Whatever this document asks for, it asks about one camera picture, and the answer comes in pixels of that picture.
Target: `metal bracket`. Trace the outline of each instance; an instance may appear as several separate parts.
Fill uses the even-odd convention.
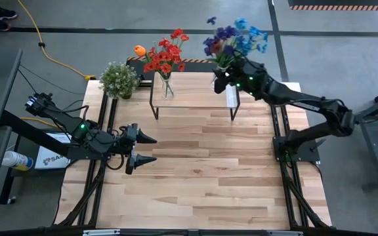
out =
[[[85,230],[83,236],[103,236],[103,235],[119,235],[120,229],[95,229]]]
[[[297,154],[290,156],[291,160],[289,160],[288,158],[285,158],[287,152],[284,149],[284,145],[283,145],[284,141],[285,141],[285,136],[274,137],[272,139],[272,143],[274,145],[275,159],[277,161],[282,161],[282,162],[320,161],[319,152],[316,149],[316,146],[317,146],[316,141],[311,140],[311,141],[307,141],[303,143],[300,146]]]

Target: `glass vase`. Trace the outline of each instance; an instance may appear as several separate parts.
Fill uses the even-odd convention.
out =
[[[161,93],[163,98],[172,99],[175,97],[175,90],[173,89],[173,84],[171,83],[171,73],[168,75],[161,75],[161,80],[163,84],[161,86]]]
[[[222,72],[225,72],[227,70],[228,66],[225,67],[225,68],[222,68],[220,67],[219,65],[217,65],[217,68],[215,68],[216,70],[220,70]],[[217,76],[215,76],[215,74],[213,75],[213,80],[211,81],[211,84],[209,85],[209,87],[211,88],[212,91],[214,91],[214,87],[215,87],[215,80],[218,79]]]

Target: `yellow cable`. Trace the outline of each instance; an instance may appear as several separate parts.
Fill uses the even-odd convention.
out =
[[[27,10],[27,8],[23,5],[23,3],[20,1],[20,0],[17,0],[18,3],[23,7],[23,9],[26,11],[27,15],[29,15],[30,17],[30,20],[31,22],[33,22],[33,25],[34,25],[34,28],[36,29],[37,31],[37,34],[39,36],[39,40],[40,40],[40,43],[43,43],[43,40],[42,40],[42,36],[40,34],[40,31],[39,31],[39,28],[37,27],[32,15],[29,13],[29,11]],[[59,62],[55,59],[52,59],[50,56],[47,55],[46,51],[45,51],[45,47],[44,46],[40,46],[40,48],[42,49],[43,51],[43,54],[46,56],[46,58],[48,58],[50,61],[54,62],[54,63],[57,63],[57,64],[60,64],[61,66],[65,66],[66,68],[70,68],[71,70],[73,70],[74,72],[80,74],[80,76],[84,77],[86,80],[90,80],[92,78],[95,78],[96,76],[95,75],[84,75],[83,73],[77,71],[76,69],[74,69],[73,67],[67,65],[67,64],[64,64],[62,62]]]
[[[43,124],[45,124],[45,125],[52,126],[52,127],[54,127],[54,128],[59,128],[59,127],[57,127],[57,126],[54,125],[54,124],[50,124],[50,123],[48,123],[48,122],[46,122],[46,121],[42,121],[42,120],[37,119],[37,118],[20,117],[20,119],[22,119],[22,120],[24,120],[24,121],[37,121],[37,122],[43,123]]]

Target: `white paper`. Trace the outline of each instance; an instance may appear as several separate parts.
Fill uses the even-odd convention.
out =
[[[64,144],[69,144],[70,140],[65,134],[50,134],[49,136],[62,142]],[[51,151],[45,147],[39,148],[39,153],[37,154],[36,159],[36,169],[46,169],[46,168],[65,168],[70,163],[70,160]]]

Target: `orange tulip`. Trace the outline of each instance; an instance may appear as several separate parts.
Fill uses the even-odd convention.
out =
[[[145,56],[145,54],[147,52],[145,50],[145,48],[143,46],[140,46],[140,45],[135,46],[134,51],[135,51],[136,55],[138,55],[138,56]]]

